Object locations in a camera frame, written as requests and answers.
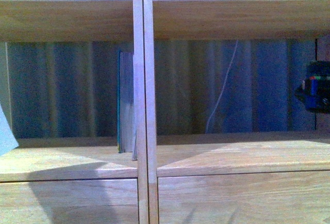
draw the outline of book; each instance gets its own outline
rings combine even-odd
[[[132,160],[137,160],[133,53],[119,51],[117,96],[118,150],[119,153],[132,152]]]
[[[18,145],[0,105],[0,156],[18,147]]]

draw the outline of wooden shelving unit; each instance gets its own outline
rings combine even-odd
[[[0,0],[1,42],[133,41],[135,101],[142,108],[138,161],[119,154],[114,137],[20,140],[0,158],[4,223],[148,223],[142,5]]]
[[[133,0],[0,0],[0,41],[130,41]]]
[[[132,162],[114,139],[21,141],[0,157],[5,223],[14,210],[29,223],[329,220],[327,134],[157,137],[154,40],[317,38],[330,32],[330,0],[0,0],[0,10],[0,41],[134,40],[139,146]]]
[[[330,31],[330,0],[153,0],[156,39],[315,38]]]
[[[266,132],[158,137],[158,177],[330,169],[330,138]]]
[[[321,207],[330,196],[328,134],[157,137],[153,46],[155,39],[319,38],[330,31],[329,4],[330,0],[144,0],[149,201],[158,203],[150,205],[151,223],[328,220],[330,209]],[[326,213],[319,214],[321,209]]]
[[[116,146],[99,146],[108,138],[62,138],[19,140],[19,144],[38,144],[39,147],[19,148],[0,157],[0,179],[2,182],[26,182],[41,180],[84,180],[137,178],[137,161],[131,161],[129,153],[119,154]],[[89,146],[77,147],[80,142]]]

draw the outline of cable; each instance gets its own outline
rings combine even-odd
[[[226,72],[226,76],[225,76],[225,80],[223,82],[223,85],[222,85],[222,89],[221,89],[221,92],[220,92],[220,95],[218,97],[218,100],[216,102],[216,105],[215,107],[213,108],[213,111],[211,113],[211,115],[209,116],[209,118],[207,119],[207,122],[206,122],[206,127],[205,127],[205,134],[208,133],[208,128],[209,128],[209,125],[210,125],[210,121],[213,117],[213,115],[215,114],[217,108],[218,108],[218,105],[220,103],[220,100],[222,98],[222,95],[223,95],[223,92],[225,90],[225,87],[226,87],[226,83],[227,83],[227,79],[228,79],[228,75],[229,75],[229,72],[230,72],[230,69],[232,68],[232,65],[233,65],[233,62],[234,62],[234,58],[236,56],[236,50],[237,50],[237,46],[238,46],[238,40],[236,40],[236,44],[235,44],[235,48],[234,48],[234,52],[233,52],[233,55],[232,55],[232,59],[230,61],[230,64],[228,66],[228,69],[227,69],[227,72]]]

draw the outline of wood grain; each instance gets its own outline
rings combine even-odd
[[[306,39],[330,31],[330,0],[153,1],[156,39]]]
[[[328,135],[305,133],[267,133],[262,141],[258,134],[244,134],[235,141],[235,135],[173,136],[199,140],[204,144],[167,145],[157,147],[158,177],[213,175],[302,170],[330,170],[330,138]]]
[[[157,129],[155,97],[155,58],[153,0],[143,0],[144,61],[145,61],[145,107],[148,157],[149,222],[158,224],[157,187]]]
[[[148,166],[145,122],[143,0],[133,0],[134,106],[137,124],[138,194],[140,223],[149,224]]]
[[[0,157],[0,182],[136,178],[137,162],[117,147],[14,149]]]
[[[133,0],[0,0],[0,41],[133,39]]]
[[[330,223],[329,178],[329,171],[160,178],[160,223]]]
[[[137,180],[0,184],[1,223],[139,223]]]

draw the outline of curtain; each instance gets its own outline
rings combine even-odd
[[[159,135],[205,132],[235,44],[155,42]],[[10,43],[16,137],[116,135],[118,49],[133,51],[133,45]],[[293,96],[313,60],[314,40],[239,41],[208,132],[314,130],[314,114]]]

